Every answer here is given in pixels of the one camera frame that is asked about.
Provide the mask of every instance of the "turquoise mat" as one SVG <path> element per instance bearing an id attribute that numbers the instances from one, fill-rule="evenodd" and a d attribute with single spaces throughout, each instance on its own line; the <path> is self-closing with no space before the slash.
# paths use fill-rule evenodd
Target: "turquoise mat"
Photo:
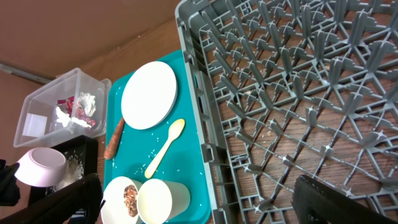
<path id="1" fill-rule="evenodd" d="M 186 122 L 183 132 L 171 144 L 153 178 L 182 183 L 190 191 L 189 207 L 169 223 L 206 223 L 211 208 L 182 52 L 178 50 L 158 61 L 167 63 L 175 73 L 178 87 L 177 100 L 170 114 L 153 128 L 135 130 L 125 125 L 116 157 L 114 160 L 105 161 L 104 189 L 112 179 L 119 176 L 144 183 L 147 179 L 141 168 L 145 171 L 143 165 L 147 167 L 152 160 L 150 157 L 153 158 L 164 145 L 169 126 L 175 120 L 183 118 Z M 124 87 L 132 75 L 134 72 L 117 80 L 109 91 L 106 145 L 122 116 L 121 98 Z"/>

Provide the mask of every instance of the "clear plastic bin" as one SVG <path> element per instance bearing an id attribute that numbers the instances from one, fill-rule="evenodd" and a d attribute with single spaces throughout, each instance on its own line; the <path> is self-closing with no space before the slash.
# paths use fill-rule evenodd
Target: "clear plastic bin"
<path id="1" fill-rule="evenodd" d="M 104 79 L 98 81 L 85 74 L 79 68 L 63 74 L 54 81 L 44 85 L 25 98 L 19 116 L 18 127 L 14 138 L 14 147 L 52 147 L 84 134 L 95 138 L 106 132 L 106 107 L 108 103 L 108 91 L 111 81 Z M 89 127 L 82 121 L 76 103 L 81 94 L 89 93 L 95 96 L 95 112 L 89 119 L 95 121 L 95 125 Z M 65 100 L 74 96 L 72 113 L 69 118 L 58 105 L 59 100 Z"/>

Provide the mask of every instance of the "gray plastic dish rack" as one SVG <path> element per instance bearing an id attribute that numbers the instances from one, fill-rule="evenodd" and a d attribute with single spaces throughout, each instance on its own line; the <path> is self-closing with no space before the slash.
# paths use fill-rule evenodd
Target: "gray plastic dish rack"
<path id="1" fill-rule="evenodd" d="M 396 2 L 184 0 L 175 17 L 215 223 L 294 222 L 300 174 L 398 210 Z"/>

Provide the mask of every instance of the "wall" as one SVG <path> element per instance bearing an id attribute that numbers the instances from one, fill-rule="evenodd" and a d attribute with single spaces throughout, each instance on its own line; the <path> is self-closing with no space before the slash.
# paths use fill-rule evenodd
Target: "wall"
<path id="1" fill-rule="evenodd" d="M 0 63 L 47 78 L 174 17 L 179 0 L 0 2 Z"/>
<path id="2" fill-rule="evenodd" d="M 12 144 L 25 97 L 40 87 L 37 83 L 0 71 L 0 96 L 8 98 L 2 101 L 0 110 L 0 159 L 7 160 L 7 166 L 16 163 L 30 149 L 14 148 Z M 15 207 L 0 207 L 0 219 L 27 206 L 30 186 L 19 181 L 17 184 L 21 199 Z"/>

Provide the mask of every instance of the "yellow spoon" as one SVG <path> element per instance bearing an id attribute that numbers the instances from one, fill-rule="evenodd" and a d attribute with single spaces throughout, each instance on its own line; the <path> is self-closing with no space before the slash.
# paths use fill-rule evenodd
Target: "yellow spoon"
<path id="1" fill-rule="evenodd" d="M 182 130 L 184 129 L 184 126 L 185 126 L 185 120 L 182 118 L 174 121 L 172 125 L 170 125 L 169 138 L 167 139 L 162 149 L 157 153 L 154 160 L 150 162 L 148 168 L 145 170 L 145 177 L 147 179 L 150 179 L 154 175 L 157 167 L 159 166 L 160 162 L 164 157 L 164 154 L 166 154 L 171 143 L 180 136 Z"/>

